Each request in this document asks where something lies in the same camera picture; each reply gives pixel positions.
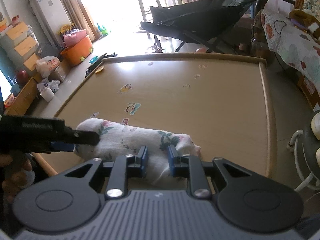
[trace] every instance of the white paper roll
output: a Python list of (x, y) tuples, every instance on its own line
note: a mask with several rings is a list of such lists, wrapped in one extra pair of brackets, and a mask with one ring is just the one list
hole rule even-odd
[(54, 93), (52, 92), (52, 90), (51, 90), (49, 87), (44, 88), (44, 89), (41, 91), (40, 95), (41, 95), (41, 96), (43, 97), (43, 99), (44, 99), (45, 101), (47, 101), (47, 102), (50, 102), (51, 99), (54, 97)]

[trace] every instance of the yellow sticker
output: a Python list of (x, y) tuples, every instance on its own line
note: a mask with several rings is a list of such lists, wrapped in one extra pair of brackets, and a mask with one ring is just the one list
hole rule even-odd
[(103, 69), (104, 69), (104, 66), (100, 66), (96, 69), (95, 73), (97, 74), (97, 73), (101, 72)]

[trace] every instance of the folded cloth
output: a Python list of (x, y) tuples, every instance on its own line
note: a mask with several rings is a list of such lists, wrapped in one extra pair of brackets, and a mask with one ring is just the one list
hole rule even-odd
[(201, 150), (187, 134), (133, 127), (97, 118), (82, 122), (77, 130), (95, 131), (100, 135), (100, 142), (96, 146), (75, 145), (74, 153), (84, 160), (98, 157), (111, 162), (120, 155), (136, 155), (141, 146), (147, 146), (149, 158), (145, 180), (167, 189), (186, 186), (185, 179), (170, 176), (167, 147), (173, 144), (181, 155), (199, 156)]

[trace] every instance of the orange plastic bin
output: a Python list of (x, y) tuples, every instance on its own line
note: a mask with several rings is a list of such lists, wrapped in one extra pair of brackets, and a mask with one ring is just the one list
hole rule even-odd
[(66, 48), (61, 55), (69, 62), (71, 66), (79, 65), (93, 52), (92, 42), (87, 35), (76, 45)]

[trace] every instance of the chair armrest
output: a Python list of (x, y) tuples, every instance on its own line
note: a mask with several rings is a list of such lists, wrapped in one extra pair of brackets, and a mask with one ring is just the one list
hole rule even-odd
[[(264, 6), (266, 5), (266, 3), (268, 2), (269, 0), (257, 0), (256, 1), (256, 4), (254, 6), (254, 16), (256, 16), (258, 14), (258, 12), (264, 8)], [(288, 2), (288, 3), (291, 3), (291, 4), (295, 4), (295, 1), (294, 0), (282, 0), (282, 1), (285, 1), (285, 2)]]

